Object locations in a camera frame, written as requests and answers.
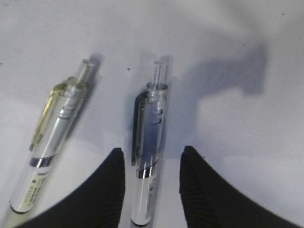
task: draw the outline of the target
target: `pen clip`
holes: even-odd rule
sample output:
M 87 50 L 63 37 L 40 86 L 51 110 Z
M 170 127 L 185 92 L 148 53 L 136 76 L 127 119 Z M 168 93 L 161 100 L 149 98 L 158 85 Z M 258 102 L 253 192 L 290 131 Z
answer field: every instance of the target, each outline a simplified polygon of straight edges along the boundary
M 133 141 L 132 141 L 132 166 L 136 165 L 136 162 L 140 155 L 142 146 L 142 131 L 143 131 L 143 111 L 146 100 L 146 92 L 140 93 L 134 105 L 134 120 L 133 120 Z
M 33 151 L 34 147 L 39 144 L 44 136 L 44 132 L 46 128 L 48 127 L 48 122 L 50 119 L 50 116 L 52 115 L 53 109 L 56 106 L 58 97 L 60 92 L 64 91 L 66 88 L 66 84 L 59 84 L 53 88 L 53 90 L 50 93 L 50 97 L 47 101 L 47 104 L 42 112 L 41 118 L 39 120 L 38 126 L 36 128 L 34 137 L 32 139 L 32 142 L 30 144 L 29 150 Z

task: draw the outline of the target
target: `metal band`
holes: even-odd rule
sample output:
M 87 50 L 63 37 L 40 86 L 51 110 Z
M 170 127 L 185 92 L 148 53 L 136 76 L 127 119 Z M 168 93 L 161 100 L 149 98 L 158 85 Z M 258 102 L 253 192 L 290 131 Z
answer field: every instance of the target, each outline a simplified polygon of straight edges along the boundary
M 136 171 L 137 178 L 145 179 L 153 176 L 155 173 L 155 165 L 156 163 L 148 168 L 145 168 L 144 170 L 137 170 Z
M 47 167 L 51 165 L 54 156 L 46 157 L 46 158 L 31 158 L 29 165 L 32 167 Z

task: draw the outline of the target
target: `white surface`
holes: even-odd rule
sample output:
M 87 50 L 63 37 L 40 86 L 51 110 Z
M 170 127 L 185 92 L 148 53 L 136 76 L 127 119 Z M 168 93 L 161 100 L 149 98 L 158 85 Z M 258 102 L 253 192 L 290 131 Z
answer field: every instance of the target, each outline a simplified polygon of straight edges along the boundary
M 94 93 L 36 214 L 80 185 L 113 147 L 125 152 L 128 180 L 133 103 L 150 80 L 143 59 L 169 55 L 155 227 L 186 227 L 178 194 L 185 145 L 250 198 L 304 225 L 303 12 L 302 0 L 1 0 L 0 212 L 50 89 L 94 53 L 103 56 Z M 130 221 L 132 187 L 121 227 Z

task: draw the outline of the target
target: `gray pen clip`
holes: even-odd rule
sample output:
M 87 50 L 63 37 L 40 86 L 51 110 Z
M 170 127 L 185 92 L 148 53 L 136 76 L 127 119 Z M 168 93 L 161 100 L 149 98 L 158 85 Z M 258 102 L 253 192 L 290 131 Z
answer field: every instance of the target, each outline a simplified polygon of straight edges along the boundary
M 133 120 L 133 141 L 132 141 L 132 166 L 135 166 L 141 156 L 141 149 L 143 143 L 143 112 L 146 102 L 147 92 L 140 93 L 134 105 L 134 120 Z

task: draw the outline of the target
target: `white pen barrel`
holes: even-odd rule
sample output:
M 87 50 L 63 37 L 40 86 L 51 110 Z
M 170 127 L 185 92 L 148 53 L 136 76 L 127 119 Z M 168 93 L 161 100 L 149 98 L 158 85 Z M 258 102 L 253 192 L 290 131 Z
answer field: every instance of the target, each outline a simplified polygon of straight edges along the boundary
M 148 178 L 137 178 L 135 202 L 131 219 L 139 226 L 146 225 L 151 220 L 152 204 L 155 197 L 156 173 Z
M 31 165 L 25 167 L 10 201 L 16 213 L 22 214 L 31 210 L 51 168 L 51 166 L 37 168 Z

